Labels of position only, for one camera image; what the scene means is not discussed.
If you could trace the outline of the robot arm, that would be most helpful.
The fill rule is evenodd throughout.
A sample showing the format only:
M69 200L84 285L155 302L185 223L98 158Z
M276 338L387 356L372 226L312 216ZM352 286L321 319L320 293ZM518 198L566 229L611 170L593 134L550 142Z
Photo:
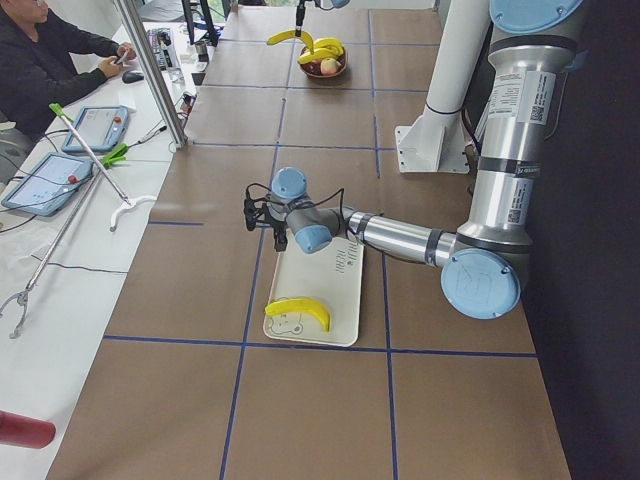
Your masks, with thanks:
M528 279L532 241L525 223L556 78L576 61L588 9L585 1L451 3L424 110L395 138L404 173L459 167L448 146L479 55L487 53L495 76L486 127L469 217L455 232L329 208L310 199L305 175L293 167L279 170L263 197L245 199L247 229L269 225L278 251L294 239L307 254L350 238L439 268L445 298L466 316L510 312Z
M296 6L296 19L295 19L295 28L294 33L296 37L300 37L303 33L303 24L306 13L306 4L307 0L300 0ZM320 8L323 11L329 11L332 9L341 9L347 6L350 3L350 0L330 0L329 7L323 7L322 2L320 0L313 0L313 3L316 7Z

